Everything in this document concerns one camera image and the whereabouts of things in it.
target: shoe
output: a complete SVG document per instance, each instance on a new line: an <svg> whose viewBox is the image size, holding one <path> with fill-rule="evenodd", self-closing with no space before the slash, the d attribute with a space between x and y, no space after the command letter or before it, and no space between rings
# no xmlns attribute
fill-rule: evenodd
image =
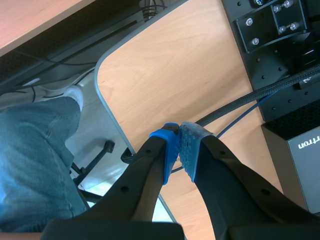
<svg viewBox="0 0 320 240"><path fill-rule="evenodd" d="M84 106L84 95L80 87L75 85L68 87L63 93L62 97L70 97L74 99L79 105L80 112L82 111Z"/></svg>

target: jeans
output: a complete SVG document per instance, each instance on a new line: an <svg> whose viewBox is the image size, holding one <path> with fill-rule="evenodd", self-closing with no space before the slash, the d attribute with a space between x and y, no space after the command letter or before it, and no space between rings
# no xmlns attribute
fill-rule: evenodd
<svg viewBox="0 0 320 240"><path fill-rule="evenodd" d="M52 219L86 210L69 174L74 156L65 146L79 120L71 97L0 113L0 232L41 232Z"/></svg>

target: black braided cable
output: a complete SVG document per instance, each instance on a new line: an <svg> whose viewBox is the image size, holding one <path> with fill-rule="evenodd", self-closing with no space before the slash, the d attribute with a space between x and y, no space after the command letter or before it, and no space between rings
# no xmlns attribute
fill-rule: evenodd
<svg viewBox="0 0 320 240"><path fill-rule="evenodd" d="M214 120L232 112L233 110L235 110L237 108L240 108L240 107L242 107L250 102L253 102L255 100L261 99L267 95L273 94L281 89L290 87L290 86L298 83L299 81L310 78L318 73L320 73L320 64L317 64L313 67L308 68L307 70L304 70L304 71L299 72L295 75L289 76L289 77L284 78L280 81L272 83L268 86L262 87L256 91L250 92L247 95L244 95L244 96L224 105L223 107L220 107L219 109L209 113L207 116L204 116L203 118L196 121L195 123L204 127L204 126L212 123Z"/></svg>

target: gray desk edge trim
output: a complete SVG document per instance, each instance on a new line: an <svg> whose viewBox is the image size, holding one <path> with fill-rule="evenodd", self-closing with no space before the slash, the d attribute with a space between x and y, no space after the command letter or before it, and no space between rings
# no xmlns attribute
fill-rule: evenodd
<svg viewBox="0 0 320 240"><path fill-rule="evenodd" d="M118 121L116 120L114 114L112 113L111 109L109 108L108 104L106 103L105 99L103 98L100 90L99 90L99 86L98 86L98 72L99 72L99 68L102 64L102 62L110 55L112 54L114 51L116 51L118 48L120 48L122 45L124 45L125 43L127 43L129 40L131 40L132 38L134 38L136 35L138 35L139 33L141 33L143 30L145 30L146 28L148 28L149 26L151 26L153 23L155 23L156 21L158 21L159 19L161 19L163 16L167 15L168 13L170 13L171 11L173 11L174 9L176 9L177 7L179 7L180 5L184 4L187 0L180 0L178 2L176 2L175 4L169 6L168 8L166 8L164 11L160 12L158 15L156 15L155 17L151 18L149 21L147 21L145 24L143 24L142 26L138 27L135 31L131 32L128 36L126 36L124 39L122 39L121 41L119 41L116 45L114 45L113 47L111 47L108 51L106 51L102 57L100 57L100 59L98 60L95 69L94 69L94 87L95 87L95 91L98 94L98 97L100 98L103 106L105 107L105 109L107 110L107 112L109 113L113 123L115 124L115 127L117 128L117 130L119 131L121 137L123 138L125 144L127 145L127 147L129 148L130 152L132 154L135 154L135 150L132 147L132 145L130 144L127 136L125 135L124 131L122 130L122 128L120 127Z"/></svg>

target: wooden desk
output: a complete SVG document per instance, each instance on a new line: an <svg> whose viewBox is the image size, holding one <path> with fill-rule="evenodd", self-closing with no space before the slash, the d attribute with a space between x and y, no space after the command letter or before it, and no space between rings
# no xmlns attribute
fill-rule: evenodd
<svg viewBox="0 0 320 240"><path fill-rule="evenodd" d="M93 1L0 1L0 57Z"/></svg>
<svg viewBox="0 0 320 240"><path fill-rule="evenodd" d="M95 73L105 106L135 150L164 123L196 121L252 91L220 0L189 0L135 34L107 52ZM251 104L206 128L218 133ZM221 140L281 189L262 123L256 109ZM184 171L170 176L161 195L189 240L214 239L200 193Z"/></svg>

